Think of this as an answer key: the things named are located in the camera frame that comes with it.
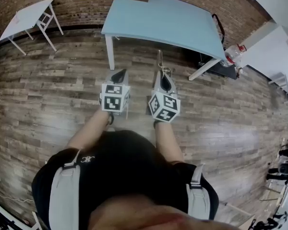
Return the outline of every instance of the forearm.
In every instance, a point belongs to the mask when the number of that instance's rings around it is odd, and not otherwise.
[[[68,142],[68,148],[85,149],[94,146],[108,124],[109,113],[99,108]]]
[[[159,122],[156,124],[156,146],[159,152],[170,163],[184,162],[183,154],[176,141],[170,123]]]

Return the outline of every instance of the backpack strap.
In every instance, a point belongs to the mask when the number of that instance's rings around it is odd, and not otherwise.
[[[208,191],[201,186],[204,165],[196,167],[190,184],[187,184],[188,215],[198,219],[209,219],[210,198]]]
[[[72,162],[56,171],[50,193],[49,225],[52,230],[79,230],[80,166]]]

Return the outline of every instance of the large clear water bottle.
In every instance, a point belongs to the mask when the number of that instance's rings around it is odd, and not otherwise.
[[[225,57],[226,60],[221,60],[220,64],[223,67],[230,67],[233,64],[235,64],[235,62],[238,61],[238,59],[241,57],[241,55],[243,54],[243,52],[246,51],[246,47],[244,45],[232,45],[230,46],[227,50],[225,50]]]

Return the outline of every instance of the table leg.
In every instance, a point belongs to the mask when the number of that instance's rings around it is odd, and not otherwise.
[[[55,48],[55,46],[52,44],[52,42],[50,41],[49,37],[47,36],[47,34],[45,33],[45,30],[43,29],[43,27],[41,26],[40,22],[38,21],[37,26],[39,27],[39,29],[42,31],[42,33],[44,34],[45,38],[47,39],[48,43],[51,45],[51,47],[53,48],[54,51],[57,51],[57,49]]]
[[[11,42],[12,44],[14,44],[15,47],[18,48],[25,56],[27,55],[27,54],[13,41],[13,39],[11,39],[10,37],[8,37],[8,39],[9,39],[10,42]]]
[[[54,11],[53,11],[52,4],[49,5],[49,8],[50,8],[50,10],[51,10],[51,12],[52,12],[52,15],[53,15],[54,20],[56,21],[56,23],[57,23],[57,25],[58,25],[58,28],[59,28],[61,34],[64,35],[64,33],[63,33],[63,31],[62,31],[62,29],[61,29],[61,27],[60,27],[60,24],[59,24],[59,22],[58,22],[58,19],[57,19],[57,17],[56,17],[56,14],[55,14]]]
[[[29,37],[34,40],[34,38],[31,36],[31,34],[29,34],[29,32],[27,30],[25,30],[25,32],[29,35]]]
[[[211,59],[206,64],[204,64],[201,68],[199,68],[195,73],[189,76],[189,80],[192,81],[193,79],[202,75],[205,71],[213,67],[216,63],[218,63],[221,59]]]
[[[108,52],[110,69],[114,70],[115,65],[114,65],[114,53],[113,53],[113,40],[111,36],[106,36],[106,44],[107,44],[107,52]]]

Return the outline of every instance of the cable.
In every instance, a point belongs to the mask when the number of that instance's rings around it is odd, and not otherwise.
[[[0,195],[0,197],[8,198],[8,199],[10,199],[10,200],[12,200],[12,201],[19,201],[19,202],[22,202],[22,203],[25,203],[26,201],[32,201],[32,202],[34,202],[34,200],[31,200],[31,199],[20,200],[20,199],[14,199],[14,198],[10,198],[10,197],[5,197],[5,196],[2,196],[2,195]]]

